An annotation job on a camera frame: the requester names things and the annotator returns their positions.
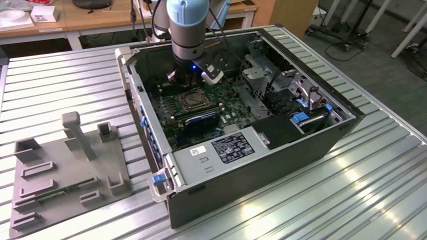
gray floor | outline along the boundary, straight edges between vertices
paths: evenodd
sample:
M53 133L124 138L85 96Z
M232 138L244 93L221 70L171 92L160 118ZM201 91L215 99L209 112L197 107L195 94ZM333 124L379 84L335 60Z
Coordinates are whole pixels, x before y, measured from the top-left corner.
M329 7L332 0L321 0L320 5ZM335 14L340 14L347 1L341 1ZM349 16L348 23L357 17L363 3ZM365 29L376 10L371 7L367 12L360 28ZM427 135L427 82L407 69L405 62L400 56L389 57L400 41L405 37L401 32L405 24L388 15L383 15L376 28L369 34L371 42L364 51L349 61L340 62L325 55L325 48L339 40L321 33L305 36L303 41L312 49L344 72L344 74L403 117L403 119ZM425 37L419 33L415 41ZM328 50L329 55L337 59L347 59L359 49L343 52L333 47Z

green circuit board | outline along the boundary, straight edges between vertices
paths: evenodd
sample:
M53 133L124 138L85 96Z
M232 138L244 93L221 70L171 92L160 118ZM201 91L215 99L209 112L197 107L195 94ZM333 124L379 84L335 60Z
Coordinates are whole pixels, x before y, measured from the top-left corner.
M256 120L241 99L236 96L231 80L215 85L204 84L184 93L153 97L151 104L173 151L223 136L224 127L235 124L241 129ZM212 112L220 114L216 128L204 134L183 137L184 121Z

white label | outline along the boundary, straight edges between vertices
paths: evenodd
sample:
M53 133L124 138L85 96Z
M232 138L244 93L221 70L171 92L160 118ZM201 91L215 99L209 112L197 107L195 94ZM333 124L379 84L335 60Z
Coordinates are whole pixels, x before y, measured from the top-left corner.
M208 70L209 72L213 72L215 67L211 65L211 66L208 66L207 70Z
M57 31L63 31L63 28L49 28L49 29L38 30L40 33L57 32Z
M191 149L191 155L196 156L197 154L203 154L207 151L205 146L197 146L196 148Z

gray plastic stand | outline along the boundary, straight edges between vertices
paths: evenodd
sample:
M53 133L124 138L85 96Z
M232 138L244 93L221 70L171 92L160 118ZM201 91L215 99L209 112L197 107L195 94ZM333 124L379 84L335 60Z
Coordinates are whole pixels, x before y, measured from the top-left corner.
M77 112L63 114L61 120L67 138L14 143L10 238L132 194L117 128L105 122L83 134Z

metal slotted table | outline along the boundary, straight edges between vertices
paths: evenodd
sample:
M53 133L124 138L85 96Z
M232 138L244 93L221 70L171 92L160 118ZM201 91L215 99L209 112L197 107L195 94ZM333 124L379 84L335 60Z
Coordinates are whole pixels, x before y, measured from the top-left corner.
M264 29L365 113L353 132L305 168L171 229L147 184L149 166L121 89L123 46L14 58L1 69L0 239L8 238L13 141L65 137L59 113L84 132L119 126L133 195L24 239L423 239L427 237L425 137L281 27Z

